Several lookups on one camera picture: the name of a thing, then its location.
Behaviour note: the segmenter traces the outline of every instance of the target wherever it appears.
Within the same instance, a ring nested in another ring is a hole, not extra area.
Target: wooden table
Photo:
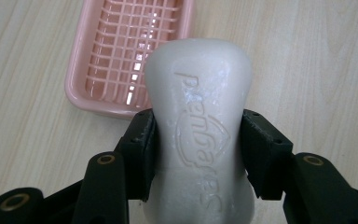
[[[326,157],[358,189],[358,1],[197,0],[194,36],[242,46],[253,62],[246,108],[295,153]],[[81,179],[129,121],[72,106],[63,81],[81,1],[0,0],[0,194],[46,196]],[[145,223],[131,202],[131,223]],[[282,202],[256,201],[254,223],[285,223]]]

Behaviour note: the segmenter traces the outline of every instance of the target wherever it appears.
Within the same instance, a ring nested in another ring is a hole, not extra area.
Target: embossed logo on soap
[[[199,79],[175,73],[182,80],[186,109],[177,120],[176,144],[186,166],[210,166],[225,151],[230,136],[222,123],[205,110]]]

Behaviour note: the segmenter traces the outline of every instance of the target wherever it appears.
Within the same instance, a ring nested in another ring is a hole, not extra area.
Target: soap bar
[[[251,64],[219,39],[171,41],[147,59],[160,146],[144,213],[150,224],[249,223],[254,195],[239,151]]]

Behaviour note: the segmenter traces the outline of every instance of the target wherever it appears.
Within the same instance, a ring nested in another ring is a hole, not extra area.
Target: pink basket
[[[65,80],[81,109],[132,118],[150,108],[147,56],[159,45],[187,38],[193,0],[85,0]]]

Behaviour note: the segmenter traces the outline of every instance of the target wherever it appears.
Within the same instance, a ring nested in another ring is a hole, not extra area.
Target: brand name on soap
[[[182,162],[201,173],[200,202],[210,212],[221,212],[223,201],[219,195],[219,180],[215,164],[230,136],[221,122],[208,114],[203,90],[197,76],[175,73],[181,81],[186,108],[178,118],[176,146]]]

